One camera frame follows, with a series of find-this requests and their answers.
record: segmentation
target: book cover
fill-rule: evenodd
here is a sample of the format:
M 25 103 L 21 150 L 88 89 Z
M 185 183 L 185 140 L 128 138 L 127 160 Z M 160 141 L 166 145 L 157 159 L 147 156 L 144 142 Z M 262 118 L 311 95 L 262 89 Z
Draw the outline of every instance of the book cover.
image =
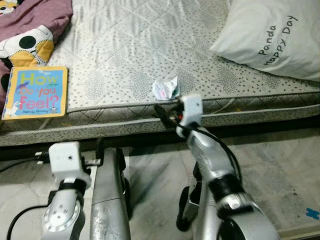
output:
M 13 67 L 2 120 L 64 116 L 67 78 L 64 66 Z

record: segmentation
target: robotic arm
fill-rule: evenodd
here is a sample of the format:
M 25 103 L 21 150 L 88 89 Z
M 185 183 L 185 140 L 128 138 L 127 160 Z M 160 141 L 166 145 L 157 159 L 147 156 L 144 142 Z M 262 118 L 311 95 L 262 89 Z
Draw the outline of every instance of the robotic arm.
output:
M 42 240 L 78 240 L 85 224 L 84 194 L 91 186 L 90 171 L 83 168 L 78 142 L 52 145 L 49 157 L 59 189 L 45 211 Z
M 201 175 L 201 198 L 194 202 L 197 202 L 200 208 L 205 208 L 204 205 L 209 208 L 200 210 L 198 214 L 200 224 L 197 225 L 196 239 L 279 240 L 280 237 L 272 223 L 243 189 L 239 179 L 240 169 L 236 169 L 232 161 L 233 153 L 231 155 L 230 149 L 223 142 L 200 127 L 203 114 L 201 97 L 199 95 L 181 97 L 171 115 L 160 108 L 158 105 L 155 110 L 165 126 L 167 128 L 176 126 L 177 134 L 187 139 Z M 205 196 L 206 189 L 213 199 Z M 190 198 L 195 198 L 193 196 L 195 192 L 191 192 L 188 203 L 192 203 Z M 196 205 L 186 204 L 180 218 L 190 221 L 195 215 Z

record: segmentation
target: mattress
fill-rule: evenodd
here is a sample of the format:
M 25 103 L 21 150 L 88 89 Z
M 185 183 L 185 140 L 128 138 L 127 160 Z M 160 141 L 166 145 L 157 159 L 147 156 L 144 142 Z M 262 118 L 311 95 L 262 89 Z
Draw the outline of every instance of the mattress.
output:
M 207 127 L 320 114 L 318 82 L 274 76 L 209 51 L 226 0 L 74 0 L 48 66 L 67 66 L 67 114 L 0 121 L 0 146 L 164 131 L 155 80 L 201 94 Z M 166 108 L 175 101 L 161 102 Z

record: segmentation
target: tiled floor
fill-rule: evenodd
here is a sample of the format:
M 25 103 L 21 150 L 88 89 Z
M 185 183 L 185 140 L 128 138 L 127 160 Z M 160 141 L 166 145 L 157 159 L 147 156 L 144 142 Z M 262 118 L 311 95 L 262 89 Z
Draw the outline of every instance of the tiled floor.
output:
M 238 157 L 245 189 L 252 194 L 277 229 L 318 225 L 306 208 L 320 208 L 319 129 L 302 129 L 224 139 Z M 124 148 L 125 175 L 130 181 L 133 240 L 191 240 L 175 221 L 181 190 L 192 176 L 194 159 L 184 143 Z M 93 158 L 93 152 L 84 153 Z M 21 210 L 47 202 L 56 189 L 49 165 L 33 162 L 0 173 L 0 239 Z M 93 188 L 85 194 L 86 223 L 82 240 L 89 239 Z M 44 210 L 24 214 L 13 229 L 13 240 L 41 239 Z

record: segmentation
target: black cable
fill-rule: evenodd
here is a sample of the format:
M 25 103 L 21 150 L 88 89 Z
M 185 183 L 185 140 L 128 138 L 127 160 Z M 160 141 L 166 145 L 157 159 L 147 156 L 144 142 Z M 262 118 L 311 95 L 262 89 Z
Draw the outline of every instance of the black cable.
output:
M 206 135 L 209 138 L 213 139 L 214 141 L 218 142 L 220 144 L 220 146 L 223 148 L 223 150 L 226 152 L 226 154 L 228 155 L 228 158 L 230 160 L 230 164 L 234 168 L 234 170 L 236 171 L 237 178 L 239 179 L 240 183 L 242 184 L 242 174 L 241 174 L 241 169 L 240 169 L 240 165 L 237 160 L 237 157 L 223 141 L 221 141 L 215 135 L 213 135 L 207 131 L 203 131 L 203 130 L 200 130 L 200 129 L 197 129 L 194 127 L 182 126 L 179 123 L 177 124 L 177 127 L 182 128 L 184 130 L 187 130 L 189 132 L 195 131 L 195 132 L 201 133 L 201 134 Z
M 5 166 L 4 168 L 1 168 L 0 169 L 0 173 L 14 167 L 14 166 L 17 166 L 17 165 L 20 165 L 20 164 L 23 164 L 23 163 L 27 163 L 27 162 L 32 162 L 34 161 L 34 158 L 31 158 L 31 159 L 26 159 L 26 160 L 22 160 L 22 161 L 18 161 L 18 162 L 15 162 L 15 163 L 12 163 L 12 164 L 9 164 L 7 166 Z
M 33 209 L 42 209 L 42 208 L 47 208 L 49 205 L 38 205 L 38 206 L 32 206 L 32 207 L 28 207 L 25 210 L 21 211 L 18 213 L 17 216 L 14 217 L 14 219 L 12 220 L 12 222 L 10 223 L 9 229 L 8 229 L 8 233 L 6 235 L 6 240 L 11 240 L 11 233 L 12 230 L 14 229 L 14 226 L 16 224 L 16 222 L 18 221 L 18 219 L 25 214 L 26 212 L 33 210 Z

